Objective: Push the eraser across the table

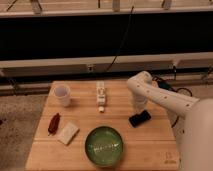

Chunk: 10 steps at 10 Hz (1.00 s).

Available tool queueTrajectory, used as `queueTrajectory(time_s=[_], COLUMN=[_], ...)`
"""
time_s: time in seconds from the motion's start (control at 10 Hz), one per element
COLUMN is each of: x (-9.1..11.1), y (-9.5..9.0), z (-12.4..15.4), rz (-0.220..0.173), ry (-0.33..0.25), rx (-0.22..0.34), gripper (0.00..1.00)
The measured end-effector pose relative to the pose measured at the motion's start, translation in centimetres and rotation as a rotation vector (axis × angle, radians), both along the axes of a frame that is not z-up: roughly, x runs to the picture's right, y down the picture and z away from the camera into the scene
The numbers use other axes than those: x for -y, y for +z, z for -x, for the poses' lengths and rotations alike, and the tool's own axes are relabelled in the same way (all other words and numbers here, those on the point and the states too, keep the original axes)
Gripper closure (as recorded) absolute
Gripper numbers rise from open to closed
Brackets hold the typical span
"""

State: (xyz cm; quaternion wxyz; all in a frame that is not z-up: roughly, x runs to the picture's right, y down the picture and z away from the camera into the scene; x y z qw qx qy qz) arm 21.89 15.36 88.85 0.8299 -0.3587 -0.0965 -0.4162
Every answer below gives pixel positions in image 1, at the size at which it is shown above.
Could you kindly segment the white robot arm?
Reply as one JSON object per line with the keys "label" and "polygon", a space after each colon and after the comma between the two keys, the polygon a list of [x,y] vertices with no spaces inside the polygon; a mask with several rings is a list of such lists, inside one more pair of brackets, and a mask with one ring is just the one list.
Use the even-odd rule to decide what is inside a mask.
{"label": "white robot arm", "polygon": [[213,99],[199,99],[152,85],[142,71],[127,80],[136,98],[150,100],[185,118],[179,171],[213,171]]}

